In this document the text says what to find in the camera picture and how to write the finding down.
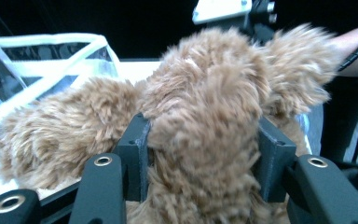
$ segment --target metal ring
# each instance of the metal ring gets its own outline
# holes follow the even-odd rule
[[[112,160],[113,159],[110,157],[100,157],[94,161],[94,164],[96,166],[105,166],[105,165],[109,164],[110,162],[112,162]]]
[[[25,197],[23,195],[17,194],[5,198],[0,202],[0,214],[8,213],[16,208],[20,207],[25,202]]]
[[[328,164],[325,161],[322,161],[321,159],[318,158],[309,158],[308,162],[316,167],[319,168],[326,168],[328,166]]]

